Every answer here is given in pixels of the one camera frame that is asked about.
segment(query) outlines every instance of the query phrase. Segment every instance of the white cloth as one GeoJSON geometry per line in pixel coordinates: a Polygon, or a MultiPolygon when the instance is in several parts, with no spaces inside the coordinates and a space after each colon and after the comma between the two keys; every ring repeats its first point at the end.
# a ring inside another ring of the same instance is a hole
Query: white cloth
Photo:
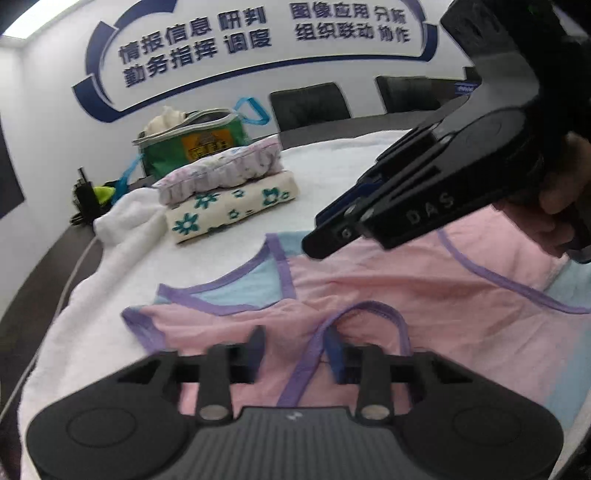
{"type": "Polygon", "coordinates": [[[173,170],[154,183],[163,205],[184,202],[195,193],[232,188],[281,172],[279,135],[235,147],[173,170]]]}
{"type": "Polygon", "coordinates": [[[187,115],[184,112],[179,112],[169,106],[165,106],[162,115],[154,117],[150,120],[148,125],[146,125],[144,133],[146,134],[146,137],[149,137],[150,135],[166,132],[166,130],[170,130],[172,127],[182,124],[186,116],[187,115]]]}
{"type": "Polygon", "coordinates": [[[177,243],[213,233],[251,215],[295,200],[300,191],[290,171],[240,185],[202,193],[166,212],[168,231],[177,243]]]}

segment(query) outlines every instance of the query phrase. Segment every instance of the yellow-green object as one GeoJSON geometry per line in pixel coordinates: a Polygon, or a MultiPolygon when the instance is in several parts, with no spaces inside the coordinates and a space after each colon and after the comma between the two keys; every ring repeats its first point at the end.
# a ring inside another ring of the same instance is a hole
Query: yellow-green object
{"type": "Polygon", "coordinates": [[[115,194],[114,187],[93,187],[93,190],[95,191],[96,199],[101,206],[111,200],[115,194]]]}
{"type": "Polygon", "coordinates": [[[176,127],[134,141],[144,156],[146,175],[157,180],[203,157],[250,143],[240,116],[227,108],[191,113],[176,127]]]}

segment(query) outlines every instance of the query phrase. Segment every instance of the pink fabric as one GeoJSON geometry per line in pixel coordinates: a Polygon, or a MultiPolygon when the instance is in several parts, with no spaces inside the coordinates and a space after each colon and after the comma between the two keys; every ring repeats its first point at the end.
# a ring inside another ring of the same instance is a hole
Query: pink fabric
{"type": "MultiPolygon", "coordinates": [[[[446,228],[470,259],[528,286],[544,289],[562,261],[543,254],[502,214],[488,208],[446,228]]],[[[360,239],[322,262],[288,259],[297,299],[260,311],[215,316],[176,304],[143,307],[183,355],[220,342],[243,342],[256,325],[267,328],[267,351],[255,385],[233,385],[242,406],[272,406],[319,324],[351,304],[376,300],[395,307],[408,323],[413,348],[431,349],[542,403],[591,316],[542,309],[467,272],[436,234],[385,252],[360,239]]],[[[398,332],[387,320],[352,312],[338,324],[351,343],[375,343],[398,353],[398,332]]],[[[183,391],[181,411],[192,413],[197,386],[183,391]]],[[[355,405],[357,387],[334,384],[322,362],[301,406],[355,405]]],[[[396,395],[397,411],[405,395],[396,395]]]]}

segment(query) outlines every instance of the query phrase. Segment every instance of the floral fabric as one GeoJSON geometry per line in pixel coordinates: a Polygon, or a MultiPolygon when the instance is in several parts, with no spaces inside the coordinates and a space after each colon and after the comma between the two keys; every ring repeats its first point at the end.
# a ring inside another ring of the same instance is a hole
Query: floral fabric
{"type": "Polygon", "coordinates": [[[199,193],[166,214],[168,229],[177,243],[223,230],[254,213],[299,195],[293,173],[283,171],[240,188],[199,193]]]}

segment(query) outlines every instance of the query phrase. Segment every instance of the office chair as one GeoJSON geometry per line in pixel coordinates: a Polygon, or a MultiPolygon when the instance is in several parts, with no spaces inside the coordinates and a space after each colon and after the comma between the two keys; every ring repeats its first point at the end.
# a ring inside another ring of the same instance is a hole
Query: office chair
{"type": "Polygon", "coordinates": [[[323,83],[269,95],[279,130],[351,118],[343,93],[335,83],[323,83]]]}
{"type": "Polygon", "coordinates": [[[387,113],[437,110],[441,102],[426,77],[386,77],[375,79],[387,113]]]}
{"type": "Polygon", "coordinates": [[[474,67],[464,67],[464,77],[468,82],[477,83],[478,85],[482,83],[482,77],[474,67]]]}

